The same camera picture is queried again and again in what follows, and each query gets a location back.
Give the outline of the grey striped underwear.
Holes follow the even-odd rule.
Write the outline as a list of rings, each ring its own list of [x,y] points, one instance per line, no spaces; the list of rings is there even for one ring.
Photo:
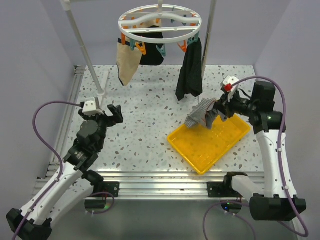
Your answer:
[[[184,124],[187,128],[197,125],[211,130],[213,122],[218,117],[219,112],[214,108],[217,100],[215,98],[203,98],[200,103],[192,107],[192,111],[187,115]]]

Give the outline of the beige underwear navy trim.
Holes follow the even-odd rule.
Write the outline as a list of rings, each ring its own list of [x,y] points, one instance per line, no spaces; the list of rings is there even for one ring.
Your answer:
[[[145,43],[139,42],[139,48],[131,48],[130,38],[124,34],[118,39],[116,65],[118,79],[122,86],[127,86],[133,79],[140,65],[142,55],[146,55]]]

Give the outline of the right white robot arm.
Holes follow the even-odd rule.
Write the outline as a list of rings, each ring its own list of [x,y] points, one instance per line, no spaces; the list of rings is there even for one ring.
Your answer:
[[[264,169],[264,187],[258,187],[246,173],[228,172],[221,185],[227,196],[237,193],[249,202],[256,221],[289,222],[307,208],[306,200],[298,198],[293,185],[286,153],[284,114],[274,110],[276,87],[265,81],[253,85],[251,97],[243,98],[232,84],[222,84],[223,95],[212,112],[223,120],[235,114],[245,116],[253,127]]]

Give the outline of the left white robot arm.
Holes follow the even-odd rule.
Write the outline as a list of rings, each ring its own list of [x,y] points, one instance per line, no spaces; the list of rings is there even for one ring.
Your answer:
[[[91,166],[104,148],[107,129],[123,123],[121,106],[108,105],[111,116],[93,100],[81,102],[78,107],[84,121],[72,147],[65,157],[52,151],[58,158],[59,169],[27,204],[11,209],[6,215],[13,239],[47,240],[57,222],[85,198],[99,195],[115,198],[103,191],[104,179]]]

